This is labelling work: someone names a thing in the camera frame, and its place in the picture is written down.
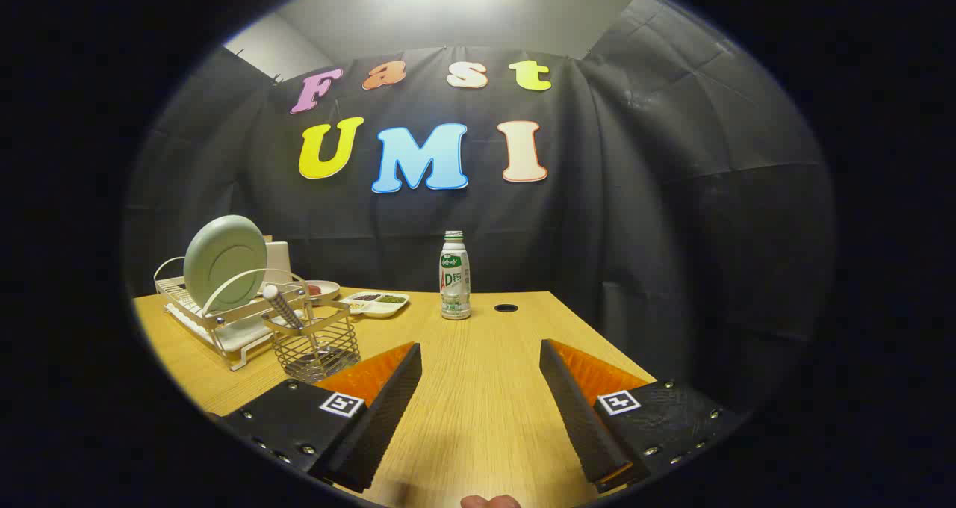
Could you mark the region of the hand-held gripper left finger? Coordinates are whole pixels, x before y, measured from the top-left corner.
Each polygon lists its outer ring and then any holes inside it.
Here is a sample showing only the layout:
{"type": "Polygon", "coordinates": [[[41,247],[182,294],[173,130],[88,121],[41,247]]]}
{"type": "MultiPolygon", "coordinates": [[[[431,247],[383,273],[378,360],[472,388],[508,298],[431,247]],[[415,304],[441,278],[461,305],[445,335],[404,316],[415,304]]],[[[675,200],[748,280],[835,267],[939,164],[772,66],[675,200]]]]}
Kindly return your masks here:
{"type": "Polygon", "coordinates": [[[421,345],[406,342],[315,383],[283,380],[213,423],[285,467],[362,493],[420,378],[421,345]]]}

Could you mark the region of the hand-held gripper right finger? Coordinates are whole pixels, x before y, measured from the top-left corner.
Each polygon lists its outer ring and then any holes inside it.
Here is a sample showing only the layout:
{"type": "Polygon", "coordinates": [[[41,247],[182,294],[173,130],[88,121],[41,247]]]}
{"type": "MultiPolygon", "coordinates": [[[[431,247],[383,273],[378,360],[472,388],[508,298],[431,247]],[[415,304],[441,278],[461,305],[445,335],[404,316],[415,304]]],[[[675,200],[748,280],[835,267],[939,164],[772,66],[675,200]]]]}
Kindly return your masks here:
{"type": "Polygon", "coordinates": [[[557,340],[541,342],[539,369],[598,493],[689,464],[744,422],[685,382],[646,381],[557,340]]]}

